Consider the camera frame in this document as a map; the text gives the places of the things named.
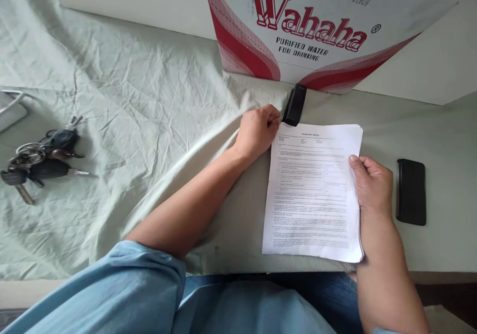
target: black stapler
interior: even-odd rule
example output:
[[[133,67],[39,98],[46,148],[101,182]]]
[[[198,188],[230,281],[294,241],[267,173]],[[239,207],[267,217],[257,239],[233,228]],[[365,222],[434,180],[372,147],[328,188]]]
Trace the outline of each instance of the black stapler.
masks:
[[[295,88],[290,93],[287,107],[282,121],[291,126],[297,126],[302,116],[303,104],[305,104],[305,97],[307,95],[307,88],[304,85],[297,83]]]

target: registered trademark symbol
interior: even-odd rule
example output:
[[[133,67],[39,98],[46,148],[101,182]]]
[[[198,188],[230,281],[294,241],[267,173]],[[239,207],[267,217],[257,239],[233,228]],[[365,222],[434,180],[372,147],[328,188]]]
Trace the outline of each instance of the registered trademark symbol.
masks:
[[[381,29],[381,25],[378,23],[376,26],[371,28],[371,33],[376,33]]]

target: forearm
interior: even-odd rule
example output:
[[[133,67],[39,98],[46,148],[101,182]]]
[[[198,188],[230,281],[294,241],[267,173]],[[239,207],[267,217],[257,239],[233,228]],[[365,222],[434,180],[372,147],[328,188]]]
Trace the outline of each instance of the forearm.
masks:
[[[157,207],[125,239],[184,258],[249,166],[232,147]]]
[[[362,214],[361,239],[366,258],[358,264],[357,275],[364,331],[380,327],[400,333],[429,333],[391,213]]]

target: light blue shirt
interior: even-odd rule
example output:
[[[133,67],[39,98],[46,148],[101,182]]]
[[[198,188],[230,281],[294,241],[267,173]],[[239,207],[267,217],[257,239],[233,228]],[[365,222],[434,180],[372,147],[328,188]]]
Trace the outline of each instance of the light blue shirt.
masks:
[[[335,333],[296,291],[271,282],[210,285],[181,300],[184,284],[183,262],[123,241],[2,334]]]

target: white cable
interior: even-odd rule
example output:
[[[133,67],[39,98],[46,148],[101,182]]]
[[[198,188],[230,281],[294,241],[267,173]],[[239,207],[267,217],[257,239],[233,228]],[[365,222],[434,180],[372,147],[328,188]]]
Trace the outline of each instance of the white cable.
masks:
[[[19,101],[21,101],[23,99],[23,97],[25,97],[26,93],[24,92],[19,92],[19,91],[15,91],[15,90],[12,90],[12,91],[4,91],[4,90],[0,90],[2,93],[4,94],[7,94],[8,93],[17,93],[18,95],[16,96],[16,98],[9,104],[7,105],[5,108],[3,109],[0,109],[0,115],[2,115],[3,113],[5,113],[7,110],[9,110],[10,108],[12,108],[15,104],[17,104]]]

